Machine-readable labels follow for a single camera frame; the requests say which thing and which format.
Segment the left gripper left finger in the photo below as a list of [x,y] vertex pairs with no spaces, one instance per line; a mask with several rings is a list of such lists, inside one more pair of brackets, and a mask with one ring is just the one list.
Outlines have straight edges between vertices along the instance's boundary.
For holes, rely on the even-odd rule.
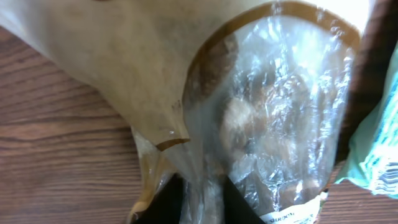
[[164,185],[149,207],[133,224],[179,224],[183,204],[184,180],[178,174]]

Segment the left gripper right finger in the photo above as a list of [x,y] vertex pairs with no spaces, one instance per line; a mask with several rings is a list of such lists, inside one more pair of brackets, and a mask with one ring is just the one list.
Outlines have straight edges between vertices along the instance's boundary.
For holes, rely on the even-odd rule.
[[223,204],[226,224],[265,224],[228,177],[223,182]]

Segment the brown snack bag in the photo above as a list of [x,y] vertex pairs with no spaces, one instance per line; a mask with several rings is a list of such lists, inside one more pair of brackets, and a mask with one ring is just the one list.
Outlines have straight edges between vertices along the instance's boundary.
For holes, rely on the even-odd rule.
[[374,1],[2,0],[1,25],[130,124],[138,219],[174,174],[179,223],[315,223]]

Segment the teal wet wipes pack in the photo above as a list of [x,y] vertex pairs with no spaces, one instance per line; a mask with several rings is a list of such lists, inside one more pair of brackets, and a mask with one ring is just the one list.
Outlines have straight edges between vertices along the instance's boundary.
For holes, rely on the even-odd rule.
[[335,183],[344,180],[373,195],[397,198],[397,49],[392,53],[383,94],[349,140],[349,154]]

